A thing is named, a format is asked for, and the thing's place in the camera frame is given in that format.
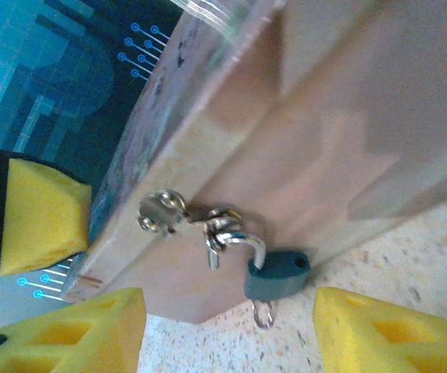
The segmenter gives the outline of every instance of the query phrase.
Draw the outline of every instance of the key ring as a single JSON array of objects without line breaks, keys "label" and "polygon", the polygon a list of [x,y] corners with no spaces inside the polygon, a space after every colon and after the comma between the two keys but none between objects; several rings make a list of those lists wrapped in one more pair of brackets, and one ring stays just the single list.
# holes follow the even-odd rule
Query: key ring
[{"label": "key ring", "polygon": [[[268,315],[267,318],[268,320],[266,322],[263,322],[260,319],[260,315],[259,315],[259,311],[258,311],[258,306],[257,303],[266,303],[268,306]],[[264,302],[264,301],[255,301],[255,300],[251,300],[251,303],[253,304],[253,314],[254,314],[254,322],[256,323],[257,327],[260,329],[270,329],[274,322],[274,313],[273,313],[273,305],[271,304],[271,302]]]}]

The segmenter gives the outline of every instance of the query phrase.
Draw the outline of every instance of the speckled countertop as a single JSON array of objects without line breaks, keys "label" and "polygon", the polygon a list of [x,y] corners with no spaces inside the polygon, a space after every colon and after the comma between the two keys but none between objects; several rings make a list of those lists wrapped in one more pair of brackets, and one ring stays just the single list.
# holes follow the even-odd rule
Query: speckled countertop
[{"label": "speckled countertop", "polygon": [[275,327],[255,327],[250,303],[200,325],[149,316],[138,372],[321,372],[316,289],[334,286],[447,318],[447,203],[315,271],[278,303]]}]

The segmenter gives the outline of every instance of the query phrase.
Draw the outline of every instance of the padlock body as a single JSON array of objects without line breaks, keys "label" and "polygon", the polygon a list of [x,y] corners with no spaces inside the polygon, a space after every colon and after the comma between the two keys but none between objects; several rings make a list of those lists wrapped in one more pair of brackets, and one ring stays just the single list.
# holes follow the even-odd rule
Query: padlock body
[{"label": "padlock body", "polygon": [[252,260],[247,268],[244,293],[256,301],[275,301],[294,295],[301,291],[311,272],[308,257],[299,251],[267,253],[261,270]]}]

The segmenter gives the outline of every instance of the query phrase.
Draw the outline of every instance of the yellow sponge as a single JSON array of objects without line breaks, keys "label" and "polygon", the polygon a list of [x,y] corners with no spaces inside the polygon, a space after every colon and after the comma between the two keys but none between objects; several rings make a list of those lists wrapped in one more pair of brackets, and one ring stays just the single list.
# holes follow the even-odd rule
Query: yellow sponge
[{"label": "yellow sponge", "polygon": [[88,246],[92,188],[56,169],[10,159],[0,275],[51,266]]},{"label": "yellow sponge", "polygon": [[336,288],[313,312],[326,373],[447,373],[447,320]]},{"label": "yellow sponge", "polygon": [[145,328],[127,288],[0,329],[0,373],[135,373]]}]

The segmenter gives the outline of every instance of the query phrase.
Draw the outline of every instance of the wooden panel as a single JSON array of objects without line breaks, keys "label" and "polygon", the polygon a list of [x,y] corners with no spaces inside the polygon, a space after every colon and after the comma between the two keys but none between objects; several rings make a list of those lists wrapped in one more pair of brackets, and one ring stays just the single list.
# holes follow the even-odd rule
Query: wooden panel
[{"label": "wooden panel", "polygon": [[150,313],[189,322],[244,299],[249,251],[229,249],[210,271],[200,232],[160,242],[135,226],[137,203],[159,188],[194,206],[234,204],[266,230],[270,249],[301,247],[313,265],[447,197],[447,3],[343,16],[352,27],[333,28],[322,63],[307,62],[326,54],[318,48],[289,79],[284,66],[299,66],[314,44],[298,38],[292,50],[281,39],[312,11],[298,2],[254,28],[262,35],[202,94],[208,104],[194,104],[76,271],[99,285],[72,281],[68,295],[141,286]]}]

